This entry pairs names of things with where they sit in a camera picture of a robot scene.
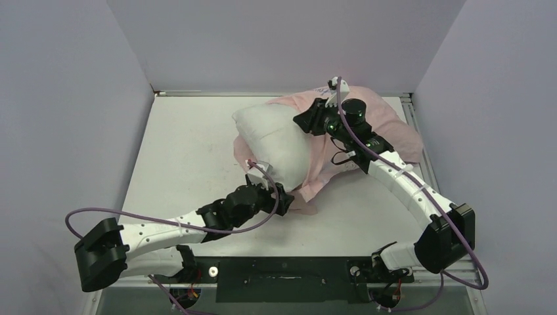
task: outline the white table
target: white table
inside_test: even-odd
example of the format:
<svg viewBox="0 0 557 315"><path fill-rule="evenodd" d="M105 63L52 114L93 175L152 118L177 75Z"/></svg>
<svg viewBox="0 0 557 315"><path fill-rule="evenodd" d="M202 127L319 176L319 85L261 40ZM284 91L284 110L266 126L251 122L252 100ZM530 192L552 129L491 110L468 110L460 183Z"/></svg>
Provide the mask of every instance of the white table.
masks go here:
<svg viewBox="0 0 557 315"><path fill-rule="evenodd" d="M157 97L124 211L172 218L224 198L244 184L233 157L232 113L271 96ZM385 98L404 118L399 98ZM417 240L414 218L382 184L354 171L335 177L314 199L313 216L273 217L252 232L192 244L196 256L359 256L393 241ZM267 215L259 213L244 226ZM122 217L120 223L137 222Z"/></svg>

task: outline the pink pillowcase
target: pink pillowcase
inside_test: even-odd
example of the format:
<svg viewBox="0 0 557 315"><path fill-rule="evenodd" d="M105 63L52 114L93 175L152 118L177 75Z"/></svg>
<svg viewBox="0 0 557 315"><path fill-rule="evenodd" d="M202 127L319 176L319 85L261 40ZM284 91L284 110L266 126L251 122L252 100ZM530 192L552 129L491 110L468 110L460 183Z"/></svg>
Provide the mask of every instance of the pink pillowcase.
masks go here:
<svg viewBox="0 0 557 315"><path fill-rule="evenodd" d="M331 92L328 87L321 87L275 98L267 103L283 104L302 113L311 106L315 98L328 98L330 95ZM381 96L366 87L351 86L346 99L349 98L358 98L366 103L366 120L371 125L372 130L384 137L404 161L408 163L420 162L424 147L420 135L400 120L395 110ZM330 136L312 136L310 143L311 163L309 171L300 189L292 192L296 196L296 200L290 206L290 209L303 209L302 212L305 214L317 212L314 207L308 206L306 202L313 199L334 175L358 168L354 163L334 165L330 162L332 156L339 151L330 141ZM240 136L234 140L234 157L244 169L247 168L245 166L247 159L256 160L251 149ZM338 154L335 160L341 161L345 158L345 154Z"/></svg>

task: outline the gray wall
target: gray wall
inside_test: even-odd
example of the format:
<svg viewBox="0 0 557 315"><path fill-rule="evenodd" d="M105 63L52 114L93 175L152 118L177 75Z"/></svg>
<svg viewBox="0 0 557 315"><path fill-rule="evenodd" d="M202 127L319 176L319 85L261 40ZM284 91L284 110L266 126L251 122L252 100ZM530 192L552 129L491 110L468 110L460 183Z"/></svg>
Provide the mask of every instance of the gray wall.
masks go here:
<svg viewBox="0 0 557 315"><path fill-rule="evenodd" d="M0 312L80 314L64 216L121 205L152 91L106 2L0 2Z"/></svg>
<svg viewBox="0 0 557 315"><path fill-rule="evenodd" d="M414 91L464 0L108 0L155 89Z"/></svg>
<svg viewBox="0 0 557 315"><path fill-rule="evenodd" d="M442 192L477 211L490 314L557 314L556 17L468 0L414 95Z"/></svg>

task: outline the metal frame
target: metal frame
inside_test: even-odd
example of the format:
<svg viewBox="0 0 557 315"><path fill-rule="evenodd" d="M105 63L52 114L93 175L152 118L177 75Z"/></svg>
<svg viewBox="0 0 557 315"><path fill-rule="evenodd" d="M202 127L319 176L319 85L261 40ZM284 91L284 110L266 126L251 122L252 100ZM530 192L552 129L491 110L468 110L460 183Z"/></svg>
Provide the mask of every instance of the metal frame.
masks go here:
<svg viewBox="0 0 557 315"><path fill-rule="evenodd" d="M201 97L201 96L282 96L287 94L295 93L296 91L277 91L272 93L250 93L250 92L204 92L204 91L155 91L155 97ZM418 133L420 129L418 122L416 120L416 112L414 111L414 105L412 104L412 98L410 93L392 93L392 94L381 94L382 97L399 97L403 105L404 114L407 123L414 127ZM441 192L437 181L435 179L435 174L432 169L432 164L429 159L429 155L424 148L422 156L422 163L420 163L420 168L424 176L424 181L427 182L432 188ZM469 282L478 282L479 273L472 260L469 256L451 265L447 271L451 272L455 276L462 278L463 280ZM439 276L437 274L431 274L425 268L415 268L414 269L414 283L405 284L409 287L436 287L440 285ZM153 283L147 277L137 276L124 278L117 281L112 287L153 287ZM189 283L180 284L169 284L168 288L173 287L189 287ZM445 279L445 286L458 286L459 283L451 280ZM215 283L211 284L197 284L194 287L216 287ZM381 287L381 284L368 284L368 287ZM468 298L470 299L470 304L472 305L472 310L475 315L486 315L487 310L483 302L483 297L481 291L467 288ZM95 315L97 313L97 308L99 307L100 296L102 291L97 291L88 294L85 301L85 306L83 308L84 315Z"/></svg>

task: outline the white pillow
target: white pillow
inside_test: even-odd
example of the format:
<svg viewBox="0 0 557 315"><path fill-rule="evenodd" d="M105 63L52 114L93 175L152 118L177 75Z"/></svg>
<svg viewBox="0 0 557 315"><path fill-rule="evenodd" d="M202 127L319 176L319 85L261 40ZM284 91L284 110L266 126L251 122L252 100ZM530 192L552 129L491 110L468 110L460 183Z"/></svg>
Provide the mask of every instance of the white pillow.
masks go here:
<svg viewBox="0 0 557 315"><path fill-rule="evenodd" d="M236 128L258 161L273 167L272 178L286 192L298 188L307 176L310 164L310 135L292 118L298 111L282 104L261 104L236 111Z"/></svg>

